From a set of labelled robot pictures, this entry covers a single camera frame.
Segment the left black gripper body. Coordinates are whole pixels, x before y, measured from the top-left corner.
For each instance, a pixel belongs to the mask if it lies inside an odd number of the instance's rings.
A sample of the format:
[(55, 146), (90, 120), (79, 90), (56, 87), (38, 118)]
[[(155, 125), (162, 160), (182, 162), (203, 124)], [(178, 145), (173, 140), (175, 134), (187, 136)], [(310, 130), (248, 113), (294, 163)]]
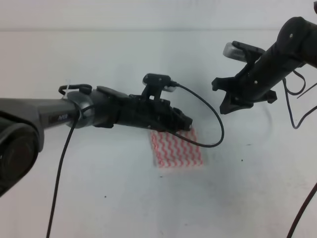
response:
[(113, 103), (118, 108), (116, 123), (119, 125), (178, 130), (178, 115), (165, 99), (145, 99), (140, 95), (115, 95)]

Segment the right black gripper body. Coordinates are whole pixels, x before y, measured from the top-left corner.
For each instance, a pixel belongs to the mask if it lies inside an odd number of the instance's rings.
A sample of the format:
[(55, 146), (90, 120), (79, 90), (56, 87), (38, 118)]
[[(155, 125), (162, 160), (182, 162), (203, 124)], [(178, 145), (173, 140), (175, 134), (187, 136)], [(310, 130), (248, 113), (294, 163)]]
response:
[(249, 109), (258, 102), (272, 104), (277, 100), (272, 87), (277, 84), (277, 59), (248, 59), (247, 65), (235, 76), (233, 103), (238, 109)]

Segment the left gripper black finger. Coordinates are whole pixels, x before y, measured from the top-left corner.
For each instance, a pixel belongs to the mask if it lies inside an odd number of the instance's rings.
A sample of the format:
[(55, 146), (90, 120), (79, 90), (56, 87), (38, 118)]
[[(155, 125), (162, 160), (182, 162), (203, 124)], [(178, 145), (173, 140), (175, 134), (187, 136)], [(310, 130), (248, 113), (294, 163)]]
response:
[(169, 122), (166, 122), (163, 126), (168, 131), (189, 131), (193, 120), (191, 118), (175, 118)]
[(173, 113), (176, 115), (176, 117), (179, 119), (179, 120), (182, 120), (182, 121), (187, 121), (188, 120), (188, 117), (178, 108), (173, 108)]

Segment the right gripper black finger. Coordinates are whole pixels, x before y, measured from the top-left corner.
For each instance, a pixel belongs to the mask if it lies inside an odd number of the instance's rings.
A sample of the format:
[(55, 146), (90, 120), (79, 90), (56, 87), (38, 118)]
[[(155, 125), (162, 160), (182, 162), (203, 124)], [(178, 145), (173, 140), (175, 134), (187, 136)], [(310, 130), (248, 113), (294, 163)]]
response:
[(250, 109), (253, 107), (253, 105), (254, 103), (251, 101), (247, 101), (229, 92), (226, 92), (219, 109), (222, 115), (227, 115), (238, 110)]
[(215, 78), (212, 83), (212, 90), (222, 90), (222, 91), (240, 91), (241, 85), (236, 77), (226, 77), (226, 78)]

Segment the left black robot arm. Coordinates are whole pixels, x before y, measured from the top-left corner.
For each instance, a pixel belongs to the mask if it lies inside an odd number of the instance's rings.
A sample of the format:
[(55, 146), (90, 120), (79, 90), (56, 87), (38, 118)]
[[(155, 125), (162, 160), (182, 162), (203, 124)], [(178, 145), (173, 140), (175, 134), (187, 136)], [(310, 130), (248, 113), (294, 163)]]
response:
[(192, 119), (168, 100), (127, 95), (90, 85), (70, 86), (62, 99), (0, 101), (0, 192), (5, 194), (33, 167), (44, 146), (44, 131), (66, 124), (112, 128), (124, 125), (156, 131), (189, 131)]

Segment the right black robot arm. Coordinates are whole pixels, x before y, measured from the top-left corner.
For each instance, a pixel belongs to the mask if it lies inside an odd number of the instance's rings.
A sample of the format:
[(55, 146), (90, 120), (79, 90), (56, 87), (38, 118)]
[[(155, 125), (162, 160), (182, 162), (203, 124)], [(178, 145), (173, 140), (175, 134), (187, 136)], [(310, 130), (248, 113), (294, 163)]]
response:
[(222, 115), (250, 109), (254, 103), (276, 101), (272, 88), (295, 69), (305, 64), (317, 65), (317, 26), (302, 17), (290, 18), (281, 28), (276, 42), (266, 51), (233, 41), (223, 55), (246, 63), (234, 77), (216, 78), (214, 91), (225, 91), (220, 105)]

